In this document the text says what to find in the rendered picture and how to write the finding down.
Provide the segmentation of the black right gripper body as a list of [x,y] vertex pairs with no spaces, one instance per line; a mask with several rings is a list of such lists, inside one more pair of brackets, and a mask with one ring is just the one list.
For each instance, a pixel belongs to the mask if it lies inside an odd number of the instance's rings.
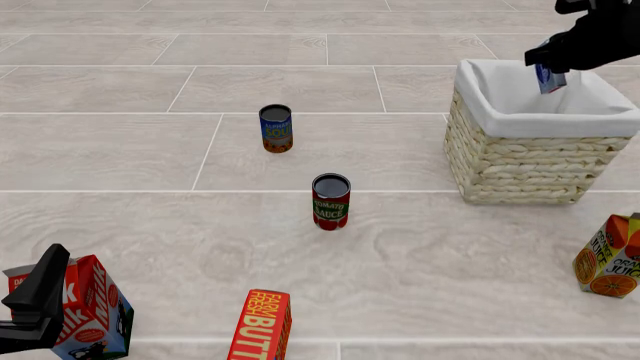
[[589,71],[611,62],[604,50],[560,32],[549,38],[552,72]]

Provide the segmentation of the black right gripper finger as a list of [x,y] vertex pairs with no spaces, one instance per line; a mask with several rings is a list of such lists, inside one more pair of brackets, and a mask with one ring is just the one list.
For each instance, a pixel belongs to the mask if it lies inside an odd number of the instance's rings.
[[568,63],[562,57],[562,51],[551,42],[527,50],[524,53],[524,62],[526,66],[540,65],[553,74],[565,74],[570,71]]

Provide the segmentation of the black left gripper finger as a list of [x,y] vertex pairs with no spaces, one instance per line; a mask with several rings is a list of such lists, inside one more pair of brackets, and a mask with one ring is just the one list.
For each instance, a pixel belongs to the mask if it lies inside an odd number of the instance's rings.
[[27,278],[1,302],[19,317],[63,319],[62,292],[70,253],[60,244],[51,245]]

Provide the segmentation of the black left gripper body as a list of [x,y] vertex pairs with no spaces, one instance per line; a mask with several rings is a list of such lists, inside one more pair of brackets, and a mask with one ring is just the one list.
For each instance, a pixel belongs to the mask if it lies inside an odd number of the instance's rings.
[[11,320],[0,320],[0,354],[51,349],[64,324],[62,306],[11,309]]

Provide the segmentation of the blue white cream cheese box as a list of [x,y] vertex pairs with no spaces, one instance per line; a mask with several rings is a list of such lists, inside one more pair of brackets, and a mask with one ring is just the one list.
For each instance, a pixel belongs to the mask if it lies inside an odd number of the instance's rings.
[[534,69],[538,81],[540,93],[542,95],[550,94],[552,92],[567,86],[567,80],[564,73],[556,74],[548,67],[548,55],[549,50],[547,45],[550,43],[550,38],[546,39],[539,48],[541,50],[536,55],[536,63]]

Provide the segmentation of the wicker basket with white lining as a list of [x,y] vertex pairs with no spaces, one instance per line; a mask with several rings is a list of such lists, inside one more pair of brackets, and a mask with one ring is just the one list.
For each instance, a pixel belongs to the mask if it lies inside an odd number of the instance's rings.
[[521,61],[459,62],[444,152],[466,203],[576,203],[640,132],[640,108],[598,74],[565,76],[542,95]]

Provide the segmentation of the red white milk carton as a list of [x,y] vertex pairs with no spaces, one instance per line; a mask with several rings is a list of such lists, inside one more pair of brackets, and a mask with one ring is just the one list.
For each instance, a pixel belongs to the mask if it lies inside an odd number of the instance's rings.
[[134,309],[96,256],[69,260],[62,305],[64,323],[52,348],[61,360],[129,355]]

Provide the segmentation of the orange juice carton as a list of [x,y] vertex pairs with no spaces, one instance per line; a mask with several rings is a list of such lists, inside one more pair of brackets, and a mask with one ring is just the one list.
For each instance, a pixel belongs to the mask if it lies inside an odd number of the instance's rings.
[[622,299],[640,287],[640,213],[611,215],[572,266],[584,292]]

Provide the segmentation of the red yellow butter box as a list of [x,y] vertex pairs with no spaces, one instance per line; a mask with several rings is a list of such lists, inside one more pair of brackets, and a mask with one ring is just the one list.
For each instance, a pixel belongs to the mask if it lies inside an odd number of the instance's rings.
[[291,326],[288,293],[250,290],[227,360],[285,360]]

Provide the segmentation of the red tomato sauce can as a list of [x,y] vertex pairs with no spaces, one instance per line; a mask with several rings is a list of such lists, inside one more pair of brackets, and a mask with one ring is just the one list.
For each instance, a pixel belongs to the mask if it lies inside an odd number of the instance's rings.
[[325,173],[312,182],[314,223],[322,230],[340,230],[348,222],[351,184],[337,173]]

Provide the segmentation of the blue alphabet soup can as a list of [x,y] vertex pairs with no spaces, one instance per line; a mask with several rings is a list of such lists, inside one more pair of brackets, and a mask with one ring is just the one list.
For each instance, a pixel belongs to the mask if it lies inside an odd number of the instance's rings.
[[270,104],[259,111],[264,149],[271,153],[287,152],[293,146],[291,109]]

